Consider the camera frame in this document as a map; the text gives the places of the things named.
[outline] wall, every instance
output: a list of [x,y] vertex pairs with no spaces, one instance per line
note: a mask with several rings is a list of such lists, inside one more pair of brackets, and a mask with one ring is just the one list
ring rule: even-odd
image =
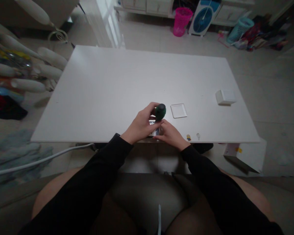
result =
[[278,19],[284,11],[294,4],[294,0],[254,0],[255,6],[249,18],[254,18],[256,15],[272,14],[271,22]]

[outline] screwdriver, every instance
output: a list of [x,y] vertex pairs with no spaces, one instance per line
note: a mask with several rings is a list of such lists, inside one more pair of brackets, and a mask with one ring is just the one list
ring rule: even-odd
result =
[[159,104],[156,107],[156,112],[155,112],[156,121],[161,121],[164,118],[166,111],[167,111],[166,106],[164,104]]

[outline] black long-sleeve shirt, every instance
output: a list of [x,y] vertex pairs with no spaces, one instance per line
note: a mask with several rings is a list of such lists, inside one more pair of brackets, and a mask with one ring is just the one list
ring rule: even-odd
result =
[[[87,234],[101,210],[104,195],[132,148],[133,145],[115,134],[19,234]],[[224,234],[283,234],[281,228],[270,222],[247,198],[238,184],[208,158],[192,146],[184,149],[181,155]]]

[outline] person's right hand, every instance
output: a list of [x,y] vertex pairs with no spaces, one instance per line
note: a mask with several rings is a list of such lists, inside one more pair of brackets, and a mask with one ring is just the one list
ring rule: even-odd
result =
[[156,135],[153,139],[158,139],[166,142],[167,144],[176,147],[180,152],[185,148],[190,146],[190,143],[187,142],[179,133],[179,131],[166,119],[163,119],[161,124],[163,129],[163,135]]

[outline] drawer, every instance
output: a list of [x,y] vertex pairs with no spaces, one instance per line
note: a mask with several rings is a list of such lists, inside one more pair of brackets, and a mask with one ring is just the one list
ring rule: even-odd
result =
[[127,9],[146,10],[146,0],[122,0],[122,5]]
[[223,5],[215,20],[236,23],[245,12],[247,12],[245,8]]
[[147,0],[147,13],[168,15],[171,1]]

